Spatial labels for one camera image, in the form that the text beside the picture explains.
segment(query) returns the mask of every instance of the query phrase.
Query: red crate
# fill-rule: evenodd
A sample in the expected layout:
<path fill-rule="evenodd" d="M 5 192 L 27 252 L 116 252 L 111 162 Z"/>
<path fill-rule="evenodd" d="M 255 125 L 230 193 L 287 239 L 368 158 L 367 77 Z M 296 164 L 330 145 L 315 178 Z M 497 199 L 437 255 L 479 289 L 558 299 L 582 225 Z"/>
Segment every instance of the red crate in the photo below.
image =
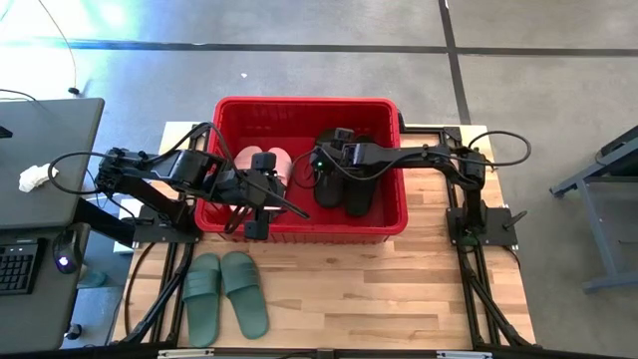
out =
<path fill-rule="evenodd" d="M 369 135 L 383 147 L 400 147 L 396 106 L 386 99 L 264 98 L 229 97 L 215 109 L 214 123 L 236 156 L 247 146 L 285 150 L 294 160 L 312 150 L 315 138 L 324 130 L 347 128 L 355 135 Z M 217 137 L 211 137 L 208 151 L 221 155 Z M 295 169 L 301 179 L 304 160 Z M 277 216 L 270 224 L 267 241 L 293 243 L 379 243 L 400 233 L 408 223 L 406 191 L 401 170 L 390 170 L 379 180 L 370 212 L 362 217 L 346 215 L 343 206 L 324 208 L 317 204 L 312 189 L 288 182 L 286 199 L 310 214 L 303 219 L 292 212 Z M 195 220 L 206 232 L 227 240 L 243 241 L 243 225 L 224 234 L 230 217 L 227 205 L 197 202 Z"/>

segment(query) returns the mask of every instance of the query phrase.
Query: white cloth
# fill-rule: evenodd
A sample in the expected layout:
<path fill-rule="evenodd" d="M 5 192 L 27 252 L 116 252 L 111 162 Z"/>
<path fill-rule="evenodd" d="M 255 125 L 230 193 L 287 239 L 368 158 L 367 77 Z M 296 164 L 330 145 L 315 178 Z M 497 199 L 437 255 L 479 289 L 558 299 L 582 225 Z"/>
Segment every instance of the white cloth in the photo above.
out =
<path fill-rule="evenodd" d="M 31 189 L 41 185 L 45 181 L 49 180 L 49 176 L 47 175 L 47 170 L 49 169 L 49 164 L 43 166 L 31 166 L 24 170 L 20 174 L 20 185 L 18 189 L 22 192 L 29 192 Z M 53 177 L 58 174 L 58 170 L 53 168 Z"/>

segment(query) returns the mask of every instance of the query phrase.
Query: computer mouse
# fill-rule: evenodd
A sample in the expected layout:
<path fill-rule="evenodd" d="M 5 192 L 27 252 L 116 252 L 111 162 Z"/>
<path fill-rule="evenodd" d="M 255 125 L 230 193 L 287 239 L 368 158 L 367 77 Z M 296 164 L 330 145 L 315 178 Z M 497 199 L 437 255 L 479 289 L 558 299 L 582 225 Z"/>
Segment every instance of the computer mouse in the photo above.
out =
<path fill-rule="evenodd" d="M 76 232 L 66 228 L 53 240 L 53 259 L 63 274 L 74 273 L 82 265 L 82 254 L 76 239 Z"/>

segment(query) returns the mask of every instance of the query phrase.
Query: wooden tabletop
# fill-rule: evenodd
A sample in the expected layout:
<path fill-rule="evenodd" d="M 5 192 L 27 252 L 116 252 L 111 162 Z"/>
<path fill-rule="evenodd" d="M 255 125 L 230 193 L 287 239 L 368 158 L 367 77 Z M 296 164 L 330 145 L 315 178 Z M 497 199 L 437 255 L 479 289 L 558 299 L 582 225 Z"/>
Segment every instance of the wooden tabletop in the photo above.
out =
<path fill-rule="evenodd" d="M 192 123 L 167 123 L 159 152 L 174 144 Z M 461 126 L 464 142 L 486 131 Z M 403 135 L 402 146 L 435 145 L 431 135 Z M 478 141 L 492 160 L 488 138 Z M 445 178 L 435 170 L 404 170 L 408 227 L 382 244 L 233 243 L 207 233 L 195 256 L 219 256 L 241 250 L 257 263 L 267 302 L 270 330 L 257 340 L 241 335 L 228 299 L 222 295 L 219 337 L 214 347 L 464 349 L 471 348 L 468 318 L 456 251 L 445 220 L 449 206 Z M 162 190 L 169 188 L 160 185 Z M 497 173 L 487 172 L 482 196 L 487 205 L 502 204 Z M 167 245 L 156 245 L 141 265 L 131 297 L 132 325 L 155 301 Z M 136 250 L 131 269 L 142 249 Z M 519 334 L 534 342 L 520 273 L 512 255 L 486 247 L 492 296 Z M 162 339 L 172 314 L 166 307 Z M 120 310 L 113 339 L 125 336 Z M 481 334 L 488 339 L 482 305 Z M 188 346 L 185 314 L 179 346 Z"/>

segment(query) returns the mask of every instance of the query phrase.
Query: concrete floor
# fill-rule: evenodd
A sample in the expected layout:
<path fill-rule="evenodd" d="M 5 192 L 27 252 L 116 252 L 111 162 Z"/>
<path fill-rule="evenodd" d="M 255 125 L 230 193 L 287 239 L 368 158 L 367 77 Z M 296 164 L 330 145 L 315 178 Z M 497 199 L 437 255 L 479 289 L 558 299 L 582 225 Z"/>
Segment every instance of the concrete floor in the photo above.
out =
<path fill-rule="evenodd" d="M 70 38 L 187 43 L 445 46 L 437 0 L 90 1 L 50 9 Z M 449 0 L 458 46 L 638 48 L 633 0 Z M 24 24 L 19 19 L 32 19 Z M 0 23 L 0 41 L 57 36 L 35 1 Z M 155 151 L 166 121 L 206 121 L 229 95 L 382 96 L 408 123 L 459 124 L 448 55 L 289 52 L 75 51 L 84 96 L 107 102 L 96 151 Z M 460 56 L 473 124 L 528 137 L 530 160 L 500 169 L 517 225 L 537 342 L 553 349 L 638 356 L 638 288 L 585 295 L 603 274 L 577 195 L 548 193 L 636 125 L 637 57 Z M 68 97 L 63 49 L 3 49 L 3 88 Z M 497 160 L 520 151 L 493 138 Z"/>

